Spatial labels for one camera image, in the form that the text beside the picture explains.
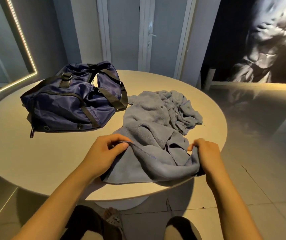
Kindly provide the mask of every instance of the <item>door handle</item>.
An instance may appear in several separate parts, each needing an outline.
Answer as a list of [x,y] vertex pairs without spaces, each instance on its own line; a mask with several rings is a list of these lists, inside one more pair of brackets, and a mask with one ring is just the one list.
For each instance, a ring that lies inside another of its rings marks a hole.
[[148,35],[152,35],[152,36],[156,37],[156,35],[152,34],[151,32],[148,32]]

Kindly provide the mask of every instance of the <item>led light strip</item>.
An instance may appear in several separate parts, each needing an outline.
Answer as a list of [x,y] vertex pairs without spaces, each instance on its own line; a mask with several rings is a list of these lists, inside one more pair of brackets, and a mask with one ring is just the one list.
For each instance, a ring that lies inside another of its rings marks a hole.
[[11,83],[11,84],[9,84],[9,85],[7,85],[7,86],[1,88],[1,89],[0,89],[0,92],[3,92],[4,90],[6,90],[6,89],[8,89],[8,88],[10,88],[10,87],[12,87],[12,86],[14,86],[14,85],[16,85],[16,84],[19,84],[19,83],[21,83],[22,81],[25,81],[26,79],[29,79],[30,77],[35,76],[35,75],[37,74],[37,69],[36,69],[36,67],[35,67],[35,64],[34,64],[34,61],[33,61],[32,56],[31,56],[31,53],[30,53],[30,51],[29,51],[29,49],[28,49],[28,46],[27,46],[27,43],[26,43],[26,41],[25,41],[25,37],[24,37],[24,35],[23,35],[22,29],[21,29],[21,27],[20,27],[20,24],[18,23],[18,19],[17,19],[17,17],[16,17],[16,14],[15,14],[15,11],[14,11],[14,8],[13,8],[13,5],[12,5],[12,1],[11,1],[11,0],[6,0],[6,1],[7,1],[8,5],[9,5],[9,9],[10,9],[10,11],[11,11],[11,14],[12,14],[13,18],[14,18],[14,21],[15,21],[15,24],[16,24],[16,26],[17,26],[17,29],[18,29],[18,31],[19,31],[19,33],[20,33],[20,36],[21,36],[21,39],[22,39],[22,41],[23,41],[25,50],[26,50],[27,55],[28,55],[28,57],[29,57],[29,60],[30,60],[30,62],[31,62],[31,64],[32,64],[34,73],[29,74],[29,75],[27,75],[27,76],[25,76],[25,77],[23,77],[23,78],[21,78],[21,79],[15,81],[15,82],[13,82],[13,83]]

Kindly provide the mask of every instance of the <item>zipper pull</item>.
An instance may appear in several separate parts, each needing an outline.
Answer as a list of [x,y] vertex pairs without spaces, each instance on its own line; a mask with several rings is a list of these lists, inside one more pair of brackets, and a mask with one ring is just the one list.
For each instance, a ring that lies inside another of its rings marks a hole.
[[34,137],[34,129],[31,129],[31,133],[30,133],[30,139],[32,139]]

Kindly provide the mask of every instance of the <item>table pedestal base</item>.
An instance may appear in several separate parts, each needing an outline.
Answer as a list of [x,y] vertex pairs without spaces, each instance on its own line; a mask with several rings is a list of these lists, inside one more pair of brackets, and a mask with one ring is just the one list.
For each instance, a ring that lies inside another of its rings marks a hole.
[[145,201],[148,196],[143,196],[139,198],[129,199],[129,200],[115,200],[115,201],[94,201],[95,204],[101,206],[102,208],[113,207],[119,211],[132,209]]

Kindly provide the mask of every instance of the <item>person's left hand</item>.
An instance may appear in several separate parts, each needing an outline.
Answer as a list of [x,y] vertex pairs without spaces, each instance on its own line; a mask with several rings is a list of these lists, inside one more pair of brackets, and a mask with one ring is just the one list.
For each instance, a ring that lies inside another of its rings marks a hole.
[[97,137],[80,164],[81,167],[85,167],[88,170],[92,179],[105,173],[113,163],[115,157],[128,148],[128,143],[119,143],[119,141],[131,140],[121,134]]

